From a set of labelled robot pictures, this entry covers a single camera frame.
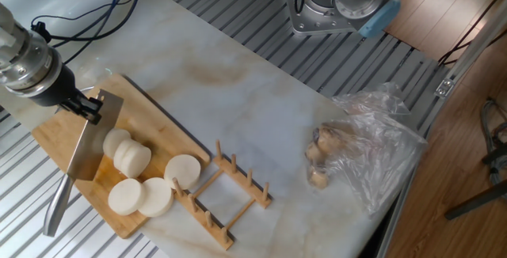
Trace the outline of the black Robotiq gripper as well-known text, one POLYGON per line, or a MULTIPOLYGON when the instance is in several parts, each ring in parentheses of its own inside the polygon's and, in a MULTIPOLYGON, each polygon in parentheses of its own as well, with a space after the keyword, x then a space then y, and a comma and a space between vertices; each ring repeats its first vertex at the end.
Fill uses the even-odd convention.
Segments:
POLYGON ((99 111, 103 102, 79 93, 75 86, 74 74, 67 66, 62 67, 53 84, 42 93, 30 97, 30 100, 43 107, 58 105, 68 112, 87 119, 94 125, 97 125, 101 120, 99 111))

